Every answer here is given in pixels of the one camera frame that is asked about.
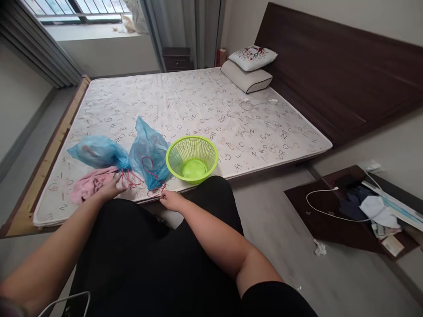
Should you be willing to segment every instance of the lime green wastebasket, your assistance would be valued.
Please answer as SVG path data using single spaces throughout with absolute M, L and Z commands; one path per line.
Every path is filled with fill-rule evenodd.
M 170 172 L 190 184 L 206 180 L 218 162 L 216 146 L 202 136 L 184 136 L 172 143 L 166 153 Z

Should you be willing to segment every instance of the white charging cable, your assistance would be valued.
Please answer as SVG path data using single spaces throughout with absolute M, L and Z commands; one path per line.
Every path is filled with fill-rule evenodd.
M 48 305 L 46 308 L 44 308 L 44 310 L 41 312 L 41 314 L 39 314 L 38 315 L 38 317 L 42 317 L 43 316 L 43 314 L 52 306 L 52 305 L 55 305 L 55 304 L 57 304 L 57 303 L 60 303 L 60 302 L 63 302 L 63 301 L 65 301 L 65 300 L 67 300 L 67 299 L 71 299 L 71 298 L 74 298 L 74 297 L 78 297 L 78 296 L 80 296 L 80 295 L 87 295 L 88 296 L 88 299 L 87 299 L 87 306 L 85 307 L 85 312 L 84 312 L 84 317 L 87 315 L 87 311 L 88 311 L 88 305 L 89 305 L 89 301 L 90 301 L 90 299 L 91 299 L 91 294 L 90 294 L 90 292 L 89 291 L 85 291 L 85 292 L 81 292 L 81 293 L 78 293 L 78 294 L 75 294 L 75 295 L 71 295 L 71 296 L 67 296 L 67 297 L 64 297 L 64 298 L 62 298 L 62 299 L 58 299 L 58 300 L 56 300 L 56 301 L 54 301 L 54 302 L 52 302 L 50 305 Z
M 373 177 L 371 177 L 369 174 L 368 174 L 368 172 L 367 171 L 364 171 L 365 173 L 366 173 L 366 175 L 367 176 L 369 176 L 370 177 L 370 179 L 379 187 L 379 189 L 380 189 L 380 191 L 381 191 L 381 193 L 382 193 L 382 195 L 385 197 L 385 192 L 382 190 L 382 188 L 380 187 L 380 185 L 373 179 Z M 318 212 L 320 212 L 320 213 L 323 213 L 323 214 L 325 214 L 325 215 L 327 215 L 327 216 L 331 216 L 331 217 L 334 217 L 334 218 L 338 218 L 338 219 L 342 219 L 342 220 L 345 220 L 345 221 L 351 221 L 351 222 L 366 222 L 366 221 L 370 221 L 370 220 L 372 220 L 372 219 L 374 219 L 375 217 L 377 217 L 378 215 L 380 215 L 380 213 L 382 212 L 382 211 L 384 211 L 385 210 L 385 208 L 386 208 L 386 206 L 385 206 L 385 208 L 382 208 L 376 215 L 374 215 L 372 218 L 368 218 L 368 219 L 365 219 L 365 220 L 351 220 L 351 219 L 347 219 L 347 218 L 342 218 L 342 217 L 338 217 L 338 216 L 334 216 L 334 215 L 331 215 L 331 214 L 327 214 L 327 213 L 325 213 L 324 211 L 320 211 L 320 210 L 318 210 L 318 209 L 316 209 L 315 207 L 313 207 L 312 205 L 311 205 L 311 203 L 308 201 L 308 196 L 310 195 L 310 194 L 313 194 L 313 193 L 316 193 L 316 192 L 333 192 L 333 191 L 336 191 L 336 190 L 338 190 L 339 189 L 339 187 L 335 187 L 335 188 L 333 188 L 333 189 L 322 189 L 322 190 L 318 190 L 318 191 L 313 191 L 313 192 L 310 192 L 310 193 L 308 193 L 307 195 L 306 195 L 306 197 L 305 197 L 305 199 L 307 200 L 307 203 L 309 204 L 309 206 L 311 207 L 311 208 L 313 208 L 314 210 L 316 210 L 316 211 L 318 211 Z

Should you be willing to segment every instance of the gray tile floor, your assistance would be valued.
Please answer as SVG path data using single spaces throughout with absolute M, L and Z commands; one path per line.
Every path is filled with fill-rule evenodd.
M 3 223 L 13 208 L 32 169 L 74 91 L 60 91 L 42 122 L 28 140 L 8 178 L 0 184 L 5 204 Z M 315 244 L 283 191 L 311 181 L 298 167 L 279 167 L 232 180 L 245 237 L 273 263 L 286 283 L 308 300 L 319 316 L 422 316 L 423 309 L 376 254 L 327 243 L 327 255 L 317 257 Z M 15 186 L 15 196 L 6 189 Z M 181 221 L 160 203 L 146 204 L 153 213 Z M 4 279 L 49 234 L 0 240 L 0 277 Z M 72 276 L 62 292 L 69 293 Z M 60 316 L 63 306 L 52 316 Z

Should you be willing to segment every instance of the gray pillow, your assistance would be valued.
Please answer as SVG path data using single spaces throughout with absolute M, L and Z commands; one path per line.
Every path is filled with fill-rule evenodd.
M 265 89 L 273 79 L 272 75 L 262 69 L 243 71 L 231 60 L 227 60 L 220 70 L 245 93 Z

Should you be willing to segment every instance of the pink cloth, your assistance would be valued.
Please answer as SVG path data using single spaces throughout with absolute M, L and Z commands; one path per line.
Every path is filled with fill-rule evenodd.
M 85 200 L 94 195 L 103 185 L 110 182 L 117 171 L 118 168 L 116 166 L 111 166 L 106 169 L 89 172 L 75 183 L 70 193 L 70 201 L 77 205 L 82 204 Z

